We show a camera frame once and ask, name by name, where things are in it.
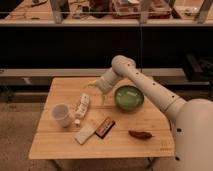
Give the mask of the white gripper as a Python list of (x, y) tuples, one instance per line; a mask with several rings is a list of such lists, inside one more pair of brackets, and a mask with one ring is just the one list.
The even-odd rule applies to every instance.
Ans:
[(121, 77), (114, 72), (112, 68), (108, 69), (101, 77), (97, 80), (88, 82), (87, 86), (98, 87), (102, 92), (102, 105), (105, 104), (106, 95), (112, 88), (121, 80)]

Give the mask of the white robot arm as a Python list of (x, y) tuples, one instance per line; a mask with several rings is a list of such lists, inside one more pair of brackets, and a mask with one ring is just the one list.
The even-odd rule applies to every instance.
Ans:
[(136, 68), (133, 59), (117, 55), (111, 68), (91, 84), (108, 94), (129, 79), (175, 126), (175, 171), (213, 171), (213, 101), (186, 101)]

